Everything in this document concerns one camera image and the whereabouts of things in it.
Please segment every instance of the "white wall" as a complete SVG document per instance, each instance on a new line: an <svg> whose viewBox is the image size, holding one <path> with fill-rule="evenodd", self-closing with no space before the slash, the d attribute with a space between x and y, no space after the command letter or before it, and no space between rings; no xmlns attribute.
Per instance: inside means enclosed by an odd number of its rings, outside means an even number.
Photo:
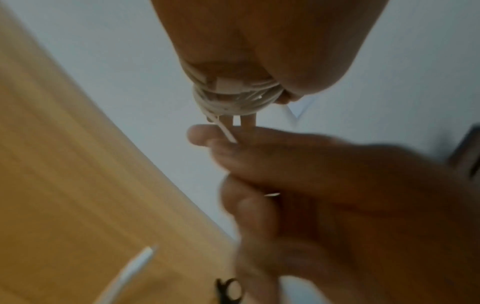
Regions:
<svg viewBox="0 0 480 304"><path fill-rule="evenodd" d="M224 173L186 129L204 118L148 0L7 0L110 119L229 235L218 208ZM480 121L480 2L390 0L348 74L297 125L282 108L259 124L396 142L442 158ZM319 300L302 286L293 302Z"/></svg>

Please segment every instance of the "dark object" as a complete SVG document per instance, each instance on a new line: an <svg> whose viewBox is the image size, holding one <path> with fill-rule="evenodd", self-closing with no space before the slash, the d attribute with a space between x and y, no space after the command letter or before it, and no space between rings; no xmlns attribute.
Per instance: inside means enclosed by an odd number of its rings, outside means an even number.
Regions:
<svg viewBox="0 0 480 304"><path fill-rule="evenodd" d="M217 296L218 296L218 302L219 304L240 304L240 302L242 301L243 297L244 297L244 290L242 289L241 290L241 294L240 294L240 297L237 298L237 299L231 299L229 297L229 286L230 284L232 284L233 282L236 282L237 279L236 278L231 278L227 281L225 281L225 283L222 282L222 280L220 280L219 278L216 279L215 281L215 289L216 289L216 293L217 293Z"/></svg>
<svg viewBox="0 0 480 304"><path fill-rule="evenodd" d="M473 126L448 159L457 173L480 187L480 125Z"/></svg>

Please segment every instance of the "black scissors handle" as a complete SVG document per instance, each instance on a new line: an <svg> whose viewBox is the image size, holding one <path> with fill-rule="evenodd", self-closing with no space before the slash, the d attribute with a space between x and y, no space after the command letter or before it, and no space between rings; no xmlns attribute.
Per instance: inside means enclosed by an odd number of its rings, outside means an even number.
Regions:
<svg viewBox="0 0 480 304"><path fill-rule="evenodd" d="M233 283L236 282L236 278L231 278L228 279L224 282L220 280L219 278L216 279L215 281L215 288L218 296L218 303L219 304L240 304L243 297L244 297L244 290L241 290L241 294L239 298L236 299L231 299L229 297L229 286Z"/></svg>

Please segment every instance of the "hand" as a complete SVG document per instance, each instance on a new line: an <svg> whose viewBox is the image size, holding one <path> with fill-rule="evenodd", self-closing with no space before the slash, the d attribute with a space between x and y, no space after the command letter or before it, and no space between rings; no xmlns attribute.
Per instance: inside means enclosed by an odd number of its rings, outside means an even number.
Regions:
<svg viewBox="0 0 480 304"><path fill-rule="evenodd" d="M232 131L241 144L215 126L188 138L229 172L237 276L260 303L279 303L281 275L333 303L479 302L480 196L449 168L394 146Z"/></svg>
<svg viewBox="0 0 480 304"><path fill-rule="evenodd" d="M273 77L287 104L343 76L388 0L151 1L183 60L210 77Z"/></svg>

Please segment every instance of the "wood grain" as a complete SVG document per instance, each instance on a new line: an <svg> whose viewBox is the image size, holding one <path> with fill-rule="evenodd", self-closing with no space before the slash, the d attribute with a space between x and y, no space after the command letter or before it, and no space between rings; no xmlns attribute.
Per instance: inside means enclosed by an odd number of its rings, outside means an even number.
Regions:
<svg viewBox="0 0 480 304"><path fill-rule="evenodd" d="M2 7L0 104L1 303L91 303L155 244L118 304L212 302L231 241Z"/></svg>

